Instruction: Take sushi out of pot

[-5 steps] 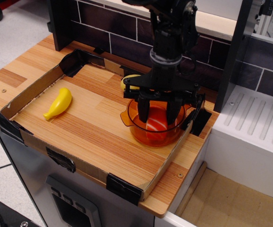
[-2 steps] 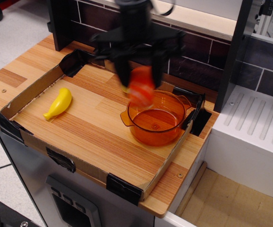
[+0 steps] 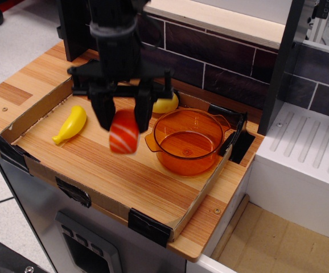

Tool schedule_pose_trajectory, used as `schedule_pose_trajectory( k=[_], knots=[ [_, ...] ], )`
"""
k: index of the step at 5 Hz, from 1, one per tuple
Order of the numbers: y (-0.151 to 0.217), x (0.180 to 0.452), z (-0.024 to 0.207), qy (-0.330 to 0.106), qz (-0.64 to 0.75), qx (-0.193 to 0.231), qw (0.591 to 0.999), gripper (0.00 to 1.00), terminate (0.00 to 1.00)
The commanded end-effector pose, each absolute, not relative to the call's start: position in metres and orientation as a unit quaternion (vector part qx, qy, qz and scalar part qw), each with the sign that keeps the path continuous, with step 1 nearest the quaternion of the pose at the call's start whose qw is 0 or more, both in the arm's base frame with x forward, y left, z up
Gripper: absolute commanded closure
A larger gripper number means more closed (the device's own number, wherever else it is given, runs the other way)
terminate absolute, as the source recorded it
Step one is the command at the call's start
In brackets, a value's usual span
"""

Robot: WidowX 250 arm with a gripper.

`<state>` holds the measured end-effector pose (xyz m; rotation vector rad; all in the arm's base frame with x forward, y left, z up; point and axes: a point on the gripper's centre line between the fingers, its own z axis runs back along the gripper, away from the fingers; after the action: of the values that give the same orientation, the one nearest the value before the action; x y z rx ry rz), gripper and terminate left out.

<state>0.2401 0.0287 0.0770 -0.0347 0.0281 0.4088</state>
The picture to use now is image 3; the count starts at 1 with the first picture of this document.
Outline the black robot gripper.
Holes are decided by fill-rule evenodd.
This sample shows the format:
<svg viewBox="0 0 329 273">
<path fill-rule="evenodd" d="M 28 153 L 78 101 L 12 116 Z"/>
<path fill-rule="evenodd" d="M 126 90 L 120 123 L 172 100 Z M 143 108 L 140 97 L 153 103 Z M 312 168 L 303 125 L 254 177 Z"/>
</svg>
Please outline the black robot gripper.
<svg viewBox="0 0 329 273">
<path fill-rule="evenodd" d="M 73 94 L 87 96 L 100 126 L 110 130 L 116 113 L 113 97 L 135 98 L 139 132 L 149 128 L 154 100 L 172 98 L 172 71 L 141 59 L 138 16 L 147 1 L 87 1 L 87 35 L 98 59 L 68 69 Z"/>
</svg>

